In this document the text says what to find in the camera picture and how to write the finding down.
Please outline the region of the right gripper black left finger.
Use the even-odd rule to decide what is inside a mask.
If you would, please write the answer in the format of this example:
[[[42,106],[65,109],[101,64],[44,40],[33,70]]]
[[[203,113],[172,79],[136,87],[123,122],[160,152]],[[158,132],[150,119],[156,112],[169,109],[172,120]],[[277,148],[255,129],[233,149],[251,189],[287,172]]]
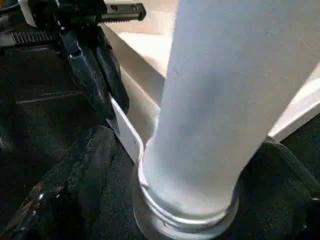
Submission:
[[[116,155],[112,129],[97,125],[76,140],[30,190],[0,234],[2,240],[86,240],[100,214]]]

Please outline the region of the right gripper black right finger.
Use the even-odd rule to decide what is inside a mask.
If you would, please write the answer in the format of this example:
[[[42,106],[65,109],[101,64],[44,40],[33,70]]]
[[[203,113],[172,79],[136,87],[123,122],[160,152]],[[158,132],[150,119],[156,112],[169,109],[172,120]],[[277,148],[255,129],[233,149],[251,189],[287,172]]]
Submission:
[[[238,211],[221,240],[320,238],[320,183],[283,144],[266,137],[239,186]]]

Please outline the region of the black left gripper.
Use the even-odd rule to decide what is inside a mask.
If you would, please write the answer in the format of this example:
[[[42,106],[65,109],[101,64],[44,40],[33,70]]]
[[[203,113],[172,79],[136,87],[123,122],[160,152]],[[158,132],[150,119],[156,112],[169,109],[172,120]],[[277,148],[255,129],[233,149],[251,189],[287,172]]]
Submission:
[[[59,32],[77,26],[143,21],[147,15],[140,2],[105,3],[103,0],[19,0],[0,12],[10,14],[15,11],[21,12],[25,22],[35,29],[1,32],[2,48],[47,45],[56,42]],[[120,64],[101,27],[96,27],[96,41],[95,57],[88,44],[79,40],[74,32],[61,35],[75,84],[103,119],[112,120],[115,112],[109,93],[125,114],[129,111],[130,100]]]

